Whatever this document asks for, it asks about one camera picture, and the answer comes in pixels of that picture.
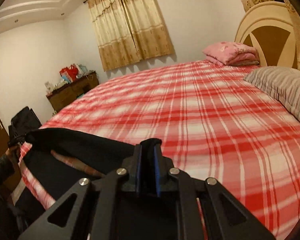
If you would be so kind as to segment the person left hand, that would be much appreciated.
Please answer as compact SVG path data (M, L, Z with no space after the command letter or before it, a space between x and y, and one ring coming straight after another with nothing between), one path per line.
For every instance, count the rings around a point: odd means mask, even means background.
M5 154L13 164L19 163L20 146L16 145L16 146L12 146L12 147L8 148Z

